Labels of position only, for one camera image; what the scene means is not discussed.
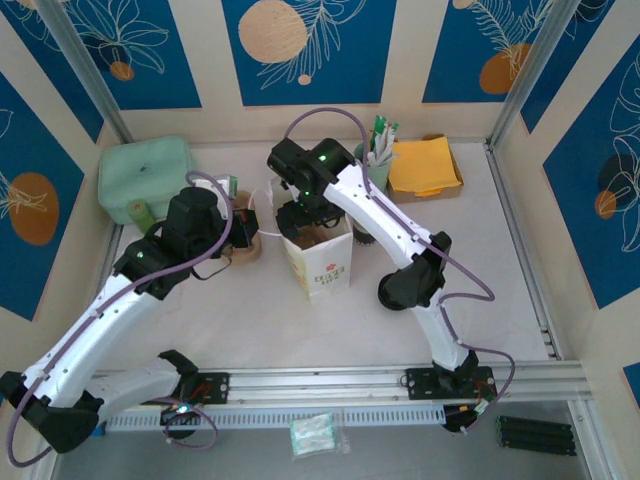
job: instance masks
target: black mounting bracket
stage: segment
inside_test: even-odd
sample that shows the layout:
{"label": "black mounting bracket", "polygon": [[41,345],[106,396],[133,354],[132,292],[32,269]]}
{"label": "black mounting bracket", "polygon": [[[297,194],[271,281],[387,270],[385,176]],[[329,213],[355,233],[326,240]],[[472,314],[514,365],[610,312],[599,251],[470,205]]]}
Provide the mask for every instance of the black mounting bracket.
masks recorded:
{"label": "black mounting bracket", "polygon": [[482,385],[495,383],[490,367],[478,367],[474,351],[453,372],[438,365],[408,368],[403,379],[409,400],[476,400],[482,394]]}

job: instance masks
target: mint green container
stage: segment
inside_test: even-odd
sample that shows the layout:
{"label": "mint green container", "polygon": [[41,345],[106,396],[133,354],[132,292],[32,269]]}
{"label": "mint green container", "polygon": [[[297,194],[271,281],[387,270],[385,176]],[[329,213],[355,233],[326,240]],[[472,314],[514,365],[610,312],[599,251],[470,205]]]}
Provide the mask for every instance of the mint green container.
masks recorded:
{"label": "mint green container", "polygon": [[165,218],[193,163],[189,144],[179,136],[112,147],[100,160],[98,201],[120,225],[133,223],[127,205],[134,200],[144,202],[154,218]]}

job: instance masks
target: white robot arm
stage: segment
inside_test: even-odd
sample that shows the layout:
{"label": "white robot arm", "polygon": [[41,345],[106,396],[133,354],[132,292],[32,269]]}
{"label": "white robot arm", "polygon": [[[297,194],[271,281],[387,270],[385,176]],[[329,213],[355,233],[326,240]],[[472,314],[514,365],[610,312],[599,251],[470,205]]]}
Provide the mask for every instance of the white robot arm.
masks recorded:
{"label": "white robot arm", "polygon": [[219,258],[227,245],[249,246],[255,213],[231,211],[223,198],[231,179],[212,180],[195,180],[173,197],[157,224],[161,235],[156,228],[127,247],[96,299],[49,352],[23,374],[0,378],[0,393],[57,452],[76,448],[122,410],[159,397],[182,400],[197,387],[197,367],[173,350],[136,370],[92,377],[123,335],[191,275],[189,263]]}
{"label": "white robot arm", "polygon": [[409,308],[426,334],[434,364],[459,380],[469,378],[477,357],[452,336],[442,318],[444,261],[425,247],[430,244],[446,253],[451,239],[444,232],[433,235],[417,225],[375,185],[365,188],[362,167],[333,139],[307,151],[285,138],[273,148],[267,164],[294,197],[278,211],[281,232],[294,238],[306,225],[326,225],[345,212],[352,216],[399,269],[381,281],[382,304],[392,310]]}

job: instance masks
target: floral line drawing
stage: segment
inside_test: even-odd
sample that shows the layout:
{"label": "floral line drawing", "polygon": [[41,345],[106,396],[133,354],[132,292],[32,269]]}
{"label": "floral line drawing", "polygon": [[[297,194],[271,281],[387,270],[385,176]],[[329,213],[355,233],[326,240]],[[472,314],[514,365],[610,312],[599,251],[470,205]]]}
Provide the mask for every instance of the floral line drawing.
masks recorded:
{"label": "floral line drawing", "polygon": [[[12,116],[13,112],[11,110],[0,109],[0,139],[2,139],[9,130]],[[21,207],[46,212],[47,207],[42,205],[45,198],[47,198],[46,193],[42,195],[29,195],[19,190],[0,172],[0,219],[4,218],[11,209],[14,209],[15,212],[18,213]]]}
{"label": "floral line drawing", "polygon": [[627,68],[609,120],[615,155],[598,179],[596,213],[603,219],[622,213],[622,252],[640,248],[640,53]]}
{"label": "floral line drawing", "polygon": [[[490,94],[507,93],[529,54],[531,43],[558,0],[528,0],[521,15],[511,0],[452,0],[454,8],[475,15],[480,33],[488,37],[497,52],[484,65],[480,86]],[[583,0],[565,33],[575,39],[578,23],[597,21],[611,0]]]}
{"label": "floral line drawing", "polygon": [[[355,8],[346,6],[357,1]],[[261,90],[285,79],[309,85],[332,51],[340,52],[338,27],[364,8],[367,0],[260,0],[240,19],[240,41],[245,51],[259,61],[265,77]]]}
{"label": "floral line drawing", "polygon": [[[30,2],[3,1],[31,36],[60,51]],[[122,81],[133,79],[134,65],[165,72],[154,47],[167,41],[169,30],[139,20],[138,0],[68,0],[61,5],[98,69]]]}
{"label": "floral line drawing", "polygon": [[534,7],[529,0],[520,16],[514,13],[511,0],[453,0],[453,5],[475,14],[480,33],[489,37],[499,58],[508,60],[509,78],[513,80],[529,52],[527,41],[542,26],[554,1],[541,0]]}

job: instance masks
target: green cylinder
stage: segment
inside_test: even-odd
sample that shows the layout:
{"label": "green cylinder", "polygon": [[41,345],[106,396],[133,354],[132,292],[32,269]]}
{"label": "green cylinder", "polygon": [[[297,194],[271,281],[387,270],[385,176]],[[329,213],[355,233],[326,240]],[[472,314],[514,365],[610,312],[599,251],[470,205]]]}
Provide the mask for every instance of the green cylinder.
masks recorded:
{"label": "green cylinder", "polygon": [[127,204],[127,213],[142,233],[147,233],[156,223],[153,214],[142,200],[133,200]]}

